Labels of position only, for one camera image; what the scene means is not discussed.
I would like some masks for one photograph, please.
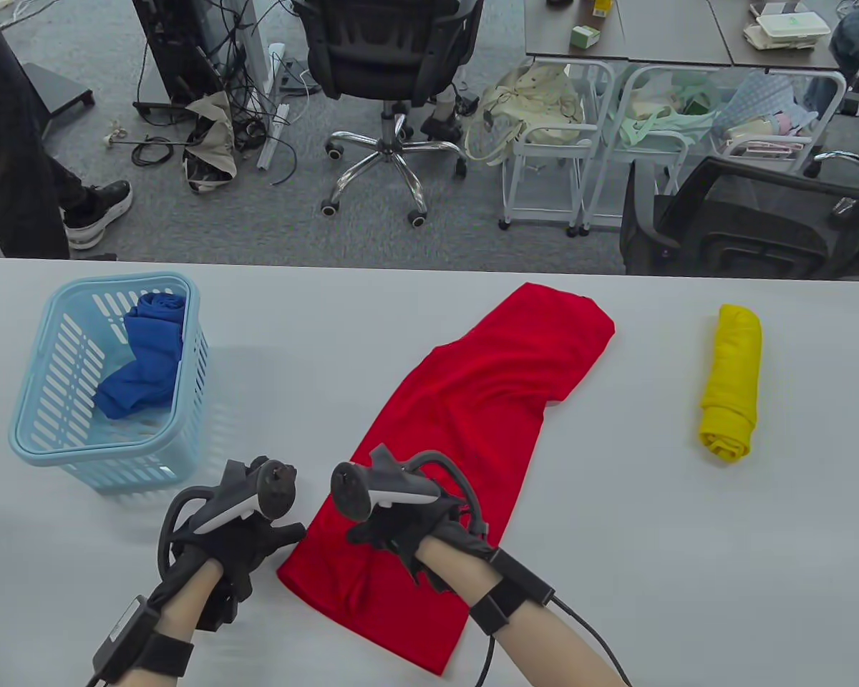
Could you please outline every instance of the beige bag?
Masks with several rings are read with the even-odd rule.
[[[528,143],[563,146],[580,132],[535,128],[583,124],[579,94],[564,72],[565,65],[533,63],[513,69],[484,91],[465,131],[465,154],[489,165],[501,163],[524,131]]]
[[[191,102],[185,109],[198,115],[198,124],[188,137],[190,146],[185,147],[181,164],[190,189],[194,193],[209,193],[238,174],[233,157],[236,137],[229,98],[219,91]]]

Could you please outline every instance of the green bag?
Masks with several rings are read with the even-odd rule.
[[[623,88],[634,85],[627,79]],[[713,127],[721,104],[719,89],[704,74],[653,72],[630,94],[620,137],[636,146],[652,131],[676,131],[693,145]]]

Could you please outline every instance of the power strip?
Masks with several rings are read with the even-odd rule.
[[[286,102],[282,102],[276,106],[276,114],[273,116],[273,121],[270,124],[270,135],[267,137],[265,144],[261,148],[261,154],[258,156],[257,167],[259,170],[270,169],[270,161],[273,160],[273,154],[276,152],[276,141],[278,141],[280,135],[283,133],[283,124],[288,121],[287,117],[289,117],[289,105]]]
[[[275,84],[278,82],[280,72],[283,69],[283,55],[286,54],[286,45],[283,43],[271,43],[267,46],[267,59],[270,64],[267,67],[267,79],[263,83],[263,94],[270,98],[278,98],[278,89]],[[280,102],[276,106],[276,114],[271,120],[270,127],[267,129],[267,140],[261,148],[261,153],[258,155],[257,167],[259,170],[269,170],[270,161],[273,159],[273,154],[276,151],[276,140],[283,133],[283,122],[286,122],[286,117],[289,115],[289,105],[285,102]]]
[[[285,44],[271,43],[267,46],[267,59],[270,60],[270,64],[267,66],[267,81],[263,83],[263,92],[265,92],[265,95],[269,95],[271,89],[273,89],[273,82],[276,81],[276,75],[278,75],[283,66],[285,55]]]

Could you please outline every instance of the light blue plastic basket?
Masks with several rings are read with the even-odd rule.
[[[147,292],[186,298],[184,350],[171,409],[108,419],[92,397],[100,380],[134,360],[123,319]],[[200,458],[207,341],[197,286],[171,272],[80,279],[53,295],[42,317],[10,425],[28,464],[59,465],[102,494],[159,489],[190,476]]]

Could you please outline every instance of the green box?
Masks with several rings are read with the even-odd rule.
[[[598,29],[592,26],[574,26],[570,33],[570,44],[579,49],[591,48],[601,37]]]

